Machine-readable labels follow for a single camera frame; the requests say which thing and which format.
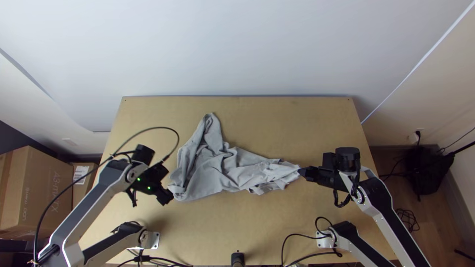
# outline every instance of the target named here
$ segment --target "cardboard box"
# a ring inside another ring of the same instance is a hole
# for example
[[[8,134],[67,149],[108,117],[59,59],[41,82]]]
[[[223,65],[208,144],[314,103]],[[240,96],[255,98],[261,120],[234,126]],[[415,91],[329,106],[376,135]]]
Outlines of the cardboard box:
[[[87,174],[88,172],[92,171],[93,169],[97,168],[96,163],[72,163],[74,169],[74,177],[73,180],[79,179],[81,176]],[[90,175],[86,176],[81,181],[77,182],[73,186],[73,209],[76,205],[81,202],[84,196],[89,192],[89,190],[93,187],[94,178],[97,174],[97,170],[92,172]]]
[[[0,155],[0,238],[33,240],[46,205],[73,180],[73,167],[30,146]],[[72,191],[62,194],[41,224],[50,236],[71,212]]]

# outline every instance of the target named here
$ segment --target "wooden floor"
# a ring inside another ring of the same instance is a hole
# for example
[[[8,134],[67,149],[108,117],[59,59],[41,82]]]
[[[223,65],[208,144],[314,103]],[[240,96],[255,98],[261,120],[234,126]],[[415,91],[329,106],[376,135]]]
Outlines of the wooden floor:
[[[371,148],[378,174],[390,173],[396,162],[394,158],[400,157],[403,152],[398,149]],[[404,169],[401,166],[395,170],[395,172],[402,171]],[[386,181],[386,186],[392,195],[395,209],[402,208],[414,212],[420,230],[412,232],[412,236],[432,267],[475,266],[474,262],[454,253],[456,248],[463,249],[462,240],[442,190],[432,195],[422,196],[421,202],[418,202],[409,183],[404,178],[391,177]],[[351,267],[362,266],[361,264],[355,265],[355,263],[349,265]],[[115,265],[107,264],[105,266],[113,267]],[[335,264],[333,267],[340,266],[348,265]]]

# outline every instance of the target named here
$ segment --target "electrical cord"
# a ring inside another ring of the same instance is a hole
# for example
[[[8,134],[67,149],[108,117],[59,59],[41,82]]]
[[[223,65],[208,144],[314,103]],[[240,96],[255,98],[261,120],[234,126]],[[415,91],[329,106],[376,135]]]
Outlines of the electrical cord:
[[[399,216],[401,221],[407,225],[407,230],[412,233],[413,231],[419,231],[421,228],[419,223],[416,220],[416,216],[414,212],[411,210],[404,210],[404,209],[396,209],[396,214]]]
[[[293,261],[293,262],[292,262],[291,264],[289,264],[288,266],[292,266],[292,265],[294,265],[294,264],[297,264],[297,263],[299,263],[300,261],[303,261],[304,259],[308,259],[308,258],[315,257],[315,256],[328,255],[328,254],[336,254],[336,255],[338,255],[338,252],[337,252],[337,253],[335,253],[335,252],[321,252],[321,253],[310,254],[310,255],[307,255],[307,256],[305,256],[305,257],[302,257],[302,258],[300,258],[300,259],[298,259],[298,260]]]
[[[132,255],[134,255],[134,256],[136,256],[136,257],[139,255],[138,253],[134,252],[134,251],[131,250],[131,249],[127,249],[127,251],[130,252]],[[161,266],[161,267],[174,266],[174,265],[167,265],[167,264],[159,263],[159,262],[157,262],[157,261],[155,261],[155,260],[150,260],[150,261],[148,261],[148,262],[153,263],[153,264],[155,264],[155,265],[157,265],[157,266]]]
[[[133,261],[134,261],[134,259],[131,259],[131,260],[128,260],[128,261],[124,261],[123,263],[119,264],[117,267],[120,267],[120,266],[122,266],[122,265],[124,265],[124,264],[127,264],[127,263],[129,263],[129,262],[133,262]]]
[[[419,137],[418,140],[417,140],[417,144],[416,144],[416,147],[419,146],[419,144],[421,143],[421,132],[420,131],[416,131],[415,132],[417,134],[417,136]],[[407,157],[406,156],[403,156],[402,158],[400,158],[396,164],[394,164],[394,166],[392,167],[391,169],[391,172],[387,175],[380,175],[380,179],[381,177],[385,177],[384,179],[381,179],[382,181],[386,181],[387,179],[389,179],[391,176],[402,176],[401,174],[395,174],[394,173],[394,170],[396,169],[397,165],[399,165],[399,163],[401,163],[403,160],[405,160]]]
[[[311,236],[308,236],[308,235],[298,234],[298,233],[293,233],[293,234],[288,235],[288,236],[284,239],[284,242],[282,243],[282,249],[281,249],[281,264],[282,264],[282,266],[284,266],[284,247],[285,247],[285,243],[287,242],[287,239],[288,239],[289,237],[291,237],[291,236],[302,236],[302,237],[306,237],[306,238],[313,239],[313,240],[326,238],[326,236],[322,236],[322,237],[311,237]]]
[[[129,158],[129,162],[132,160],[130,159],[130,157],[128,156],[128,154],[134,152],[134,150],[132,151],[126,151],[126,152],[120,152],[119,151],[127,144],[129,143],[129,141],[131,141],[132,139],[134,139],[135,137],[137,137],[138,135],[144,133],[144,132],[147,132],[147,131],[150,131],[150,130],[154,130],[154,129],[166,129],[166,130],[170,130],[172,132],[174,132],[177,136],[177,142],[175,143],[175,146],[173,147],[173,149],[171,150],[170,153],[168,153],[161,161],[165,161],[167,160],[171,154],[173,154],[173,152],[175,152],[175,150],[177,149],[178,147],[178,144],[180,143],[180,135],[178,134],[178,132],[170,127],[165,127],[165,126],[157,126],[157,127],[150,127],[150,128],[147,128],[147,129],[144,129],[144,130],[141,130],[139,132],[137,132],[136,134],[132,135],[131,137],[129,137],[125,142],[123,142],[119,148],[117,148],[114,153],[112,153],[106,160],[104,160],[103,162],[101,162],[96,168],[92,169],[91,171],[89,171],[88,173],[86,173],[85,175],[81,176],[79,179],[77,179],[76,181],[72,182],[71,184],[69,184],[65,189],[63,189],[61,192],[59,192],[51,201],[50,203],[46,206],[45,210],[43,211],[43,213],[41,214],[40,216],[40,219],[38,221],[38,225],[36,227],[36,232],[35,232],[35,238],[34,238],[34,241],[33,241],[33,260],[30,261],[30,263],[33,263],[34,266],[38,266],[40,265],[40,263],[38,262],[38,234],[40,232],[40,227],[41,227],[41,222],[43,221],[45,215],[46,215],[46,212],[48,212],[48,209],[50,208],[50,206],[64,193],[66,192],[68,189],[70,189],[73,185],[75,185],[76,183],[78,183],[79,181],[81,181],[82,179],[84,179],[85,177],[87,177],[88,175],[90,175],[92,172],[95,172],[97,169],[99,169],[102,165],[106,164],[107,162],[109,162],[110,160],[114,159],[116,156],[118,155],[127,155],[127,157]]]
[[[455,144],[456,142],[460,141],[462,138],[464,138],[465,136],[467,136],[469,133],[473,132],[474,130],[475,130],[475,127],[473,127],[470,131],[466,132],[463,136],[461,136],[460,138],[458,138],[457,140],[455,140],[455,141],[454,141],[453,143],[451,143],[450,145],[439,149],[439,150],[437,151],[437,153],[439,153],[439,154],[444,153],[447,148],[451,147],[453,144]]]
[[[291,236],[302,236],[302,237],[306,237],[306,238],[309,238],[309,239],[313,239],[313,240],[317,240],[317,239],[323,239],[323,238],[327,238],[327,237],[331,237],[332,235],[331,234],[326,234],[326,233],[323,233],[322,231],[320,231],[320,229],[318,228],[318,221],[319,220],[326,220],[330,226],[333,226],[332,222],[330,220],[328,220],[327,218],[325,217],[322,217],[322,216],[319,216],[315,219],[315,228],[317,229],[317,232],[319,234],[321,234],[322,236],[321,237],[311,237],[311,236],[308,236],[308,235],[304,235],[304,234],[298,234],[298,233],[293,233],[293,234],[290,234],[288,235],[285,239],[284,239],[284,242],[282,243],[282,249],[281,249],[281,267],[284,267],[284,246],[285,246],[285,242],[287,242],[287,239]],[[310,255],[307,255],[305,257],[302,257],[298,260],[295,260],[293,261],[291,264],[287,265],[287,266],[291,266],[291,265],[294,265],[294,264],[297,264],[298,262],[304,260],[304,259],[307,259],[307,258],[310,258],[310,257],[315,257],[315,256],[321,256],[321,255],[328,255],[328,254],[335,254],[337,257],[341,258],[343,257],[343,254],[336,251],[335,247],[336,247],[336,242],[337,242],[337,239],[335,238],[335,240],[333,241],[333,251],[332,252],[322,252],[322,253],[314,253],[314,254],[310,254]]]

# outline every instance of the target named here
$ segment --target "power outlet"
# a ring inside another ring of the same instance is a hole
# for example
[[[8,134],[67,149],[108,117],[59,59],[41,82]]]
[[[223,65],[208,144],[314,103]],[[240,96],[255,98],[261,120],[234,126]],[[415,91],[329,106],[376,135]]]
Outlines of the power outlet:
[[[417,128],[413,133],[407,136],[407,140],[410,144],[417,144],[417,142],[419,142],[420,137],[417,135],[416,131],[419,131],[422,136],[422,130],[424,130],[424,128]]]

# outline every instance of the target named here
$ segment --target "metal bracket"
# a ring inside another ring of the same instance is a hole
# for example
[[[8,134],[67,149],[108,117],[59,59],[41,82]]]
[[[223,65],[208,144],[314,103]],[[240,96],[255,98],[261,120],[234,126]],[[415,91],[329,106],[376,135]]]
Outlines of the metal bracket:
[[[320,238],[317,239],[317,246],[318,248],[333,248],[333,244],[335,243],[335,235],[333,232],[329,230],[322,231],[323,235],[318,231],[315,232],[315,237]],[[325,234],[330,234],[331,236],[327,236],[326,238],[321,238]]]

